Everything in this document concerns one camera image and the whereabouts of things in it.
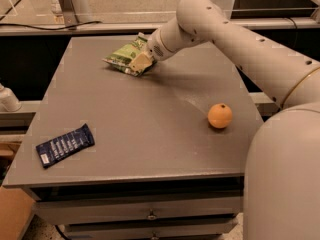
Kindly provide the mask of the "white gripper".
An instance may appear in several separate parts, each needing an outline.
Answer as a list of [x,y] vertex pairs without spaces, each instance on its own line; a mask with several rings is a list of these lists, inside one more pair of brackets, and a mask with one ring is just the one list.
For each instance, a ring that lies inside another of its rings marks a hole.
[[134,72],[142,72],[152,65],[153,58],[156,61],[163,61],[172,56],[172,53],[163,44],[159,30],[156,30],[149,36],[147,50],[152,56],[145,52],[140,53],[129,63],[131,70]]

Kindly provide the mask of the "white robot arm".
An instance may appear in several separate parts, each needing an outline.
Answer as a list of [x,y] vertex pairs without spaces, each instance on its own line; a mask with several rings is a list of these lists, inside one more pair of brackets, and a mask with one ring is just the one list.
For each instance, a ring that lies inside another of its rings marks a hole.
[[213,43],[274,106],[248,151],[243,240],[320,240],[320,62],[232,23],[210,0],[180,0],[130,66]]

